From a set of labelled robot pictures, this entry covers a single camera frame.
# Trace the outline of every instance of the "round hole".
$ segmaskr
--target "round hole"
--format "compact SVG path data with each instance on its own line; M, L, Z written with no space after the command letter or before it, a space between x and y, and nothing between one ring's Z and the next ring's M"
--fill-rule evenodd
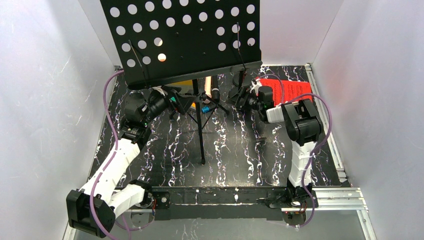
M223 28L222 26L216 29L216 34L218 34L219 36L224 35L224 33L225 33L225 28Z
M247 24L247 30L252 31L253 29L255 29L255 23L251 21Z
M136 61L128 59L128 61L126 61L126 64L128 65L128 67L132 68L136 65Z
M139 33L142 31L143 27L140 23L134 23L134 25L132 25L132 29L134 32Z
M254 38L249 38L249 39L247 40L247 45L249 45L249 46L253 46L253 45L255 45L255 39L254 39Z
M189 4L189 0L179 0L179 4L181 4L181 6L185 7Z
M156 20L152 20L150 21L150 28L153 30L156 30L159 28L159 22Z
M237 28L237 24L234 24L233 26L232 26L232 28L231 28L231 30L232 30L232 32L233 33L237 33L237 32L240 32L240 25L238 25L238 28Z
M148 56L143 57L143 60L142 61L146 65L148 65L148 64L150 64L152 62L152 60Z
M132 14L132 15L136 14L137 13L136 5L134 5L134 4L128 5L128 12L129 12L129 14Z
M145 49L147 47L147 43L143 40L138 41L138 47L140 49Z
M204 21L206 21L207 19L208 19L208 14L207 14L206 12L201 12L201 13L199 14L199 20L200 20L200 21L204 22Z
M116 7L112 7L112 8L110 9L110 15L111 15L112 17L117 18L117 17L119 17L119 14L120 14L120 12L119 12L119 9L118 9L118 8L116 8Z
M146 8L147 12L153 12L153 10L155 10L155 5L151 1L146 2L144 7Z
M168 17L166 25L168 25L168 27L173 27L175 25L175 20L172 17Z
M121 35L121 36L124 35L125 34L125 28L123 26L118 26L116 28L116 33Z
M233 16L233 17L236 17L237 15L239 15L239 8L238 7L233 7L232 9L231 9L231 15Z
M128 43L122 44L122 51L129 52L131 50L131 46Z
M250 4L249 6L247 6L246 11L247 11L248 14L254 13L255 12L255 6Z
M156 46L158 46L158 47L162 46L162 44L164 43L160 37L156 37L156 38L153 40L153 42L154 42L154 44L155 44Z
M171 0L163 0L162 1L162 6L165 9L170 9L172 6Z
M192 22L192 17L186 14L182 17L182 22L185 24L189 24Z
M222 19L224 17L224 12L221 9L215 11L215 18Z
M226 48L227 46L225 45L225 43L223 43L223 42L221 42L219 45L218 45L218 49L222 52L222 51L224 51L225 50L225 48Z
M239 41L237 41L237 40L235 40L235 41L232 43L232 47L233 47L233 48L235 48L235 49L240 48L240 45L241 45L241 43L240 43Z
M167 56L165 54L163 54L163 53L160 53L159 55L157 55L157 59L160 62L165 62L165 60L167 59Z

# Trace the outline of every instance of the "gray wall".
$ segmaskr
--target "gray wall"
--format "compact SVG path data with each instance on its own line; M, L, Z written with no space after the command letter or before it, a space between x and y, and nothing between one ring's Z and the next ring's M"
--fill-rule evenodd
M345 0L313 63L379 239L422 239L424 2Z
M304 65L313 62L342 2L261 0L260 48L263 63ZM112 63L121 65L100 1L79 0L79 3Z
M114 67L72 0L0 0L0 45L0 239L62 239Z

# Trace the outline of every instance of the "marble surface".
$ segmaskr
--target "marble surface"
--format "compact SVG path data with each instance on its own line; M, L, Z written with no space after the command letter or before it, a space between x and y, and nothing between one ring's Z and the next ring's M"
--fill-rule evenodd
M282 80L307 82L303 66L262 66L253 77L276 74ZM152 186L260 187L285 186L291 168L292 143L284 124L265 124L256 112L240 112L226 104L232 73L219 75L221 103L230 114L217 109L203 129L206 164L201 165L197 124L186 114L170 120L167 110L151 122L152 134L139 156L122 176L118 186L139 179ZM115 83L109 111L115 128L122 118L122 103L130 90L125 77ZM210 113L202 113L204 123ZM105 121L94 156L90 177L112 149L112 131ZM312 180L316 186L340 186L328 144L315 156Z

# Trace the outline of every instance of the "music stand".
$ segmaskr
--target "music stand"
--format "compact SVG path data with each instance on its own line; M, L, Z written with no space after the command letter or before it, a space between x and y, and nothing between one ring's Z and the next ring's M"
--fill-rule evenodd
M100 0L130 90L262 65L260 0ZM195 101L204 165L200 103Z

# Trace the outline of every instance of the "red paper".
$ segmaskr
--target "red paper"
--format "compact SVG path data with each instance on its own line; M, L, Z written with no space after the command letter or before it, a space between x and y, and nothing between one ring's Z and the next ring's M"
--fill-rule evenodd
M273 100L274 100L274 106L277 106L281 103L281 85L277 79L265 79L261 78L260 83L263 86L270 86L272 88L273 93ZM288 81L283 80L282 86L284 87L284 102L290 101L294 99L297 96L300 96L302 94L306 93L312 93L311 91L311 85L309 82L305 81ZM302 98L299 98L298 100L302 99L310 99L313 100L311 96L304 96Z

